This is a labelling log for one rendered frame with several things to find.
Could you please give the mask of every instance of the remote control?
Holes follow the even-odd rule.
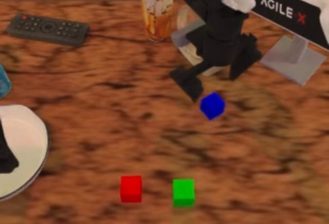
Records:
[[[81,46],[88,31],[89,25],[85,23],[22,13],[7,27],[10,36],[69,46]]]

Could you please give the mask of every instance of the brown wood surface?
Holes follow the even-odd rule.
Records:
[[[90,37],[80,49],[10,38],[19,11],[88,22]],[[329,223],[328,61],[303,88],[260,64],[235,82],[201,77],[227,102],[210,122],[168,77],[187,62],[145,38],[139,2],[0,2],[0,13],[13,84],[0,104],[31,107],[52,147],[35,183],[0,203],[1,224]],[[263,53],[285,34],[254,15],[245,31]],[[131,174],[142,204],[120,203]],[[196,205],[176,210],[171,182],[185,177]]]

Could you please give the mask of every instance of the blue cup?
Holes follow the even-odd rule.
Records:
[[[0,98],[9,93],[11,89],[11,82],[6,74],[6,71],[0,63]]]

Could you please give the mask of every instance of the red cube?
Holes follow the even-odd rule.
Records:
[[[142,202],[142,177],[121,176],[121,202]]]

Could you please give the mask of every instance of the red x logo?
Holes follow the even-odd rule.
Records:
[[[306,14],[298,13],[298,23],[301,23],[302,25],[305,25],[305,19],[306,19]]]

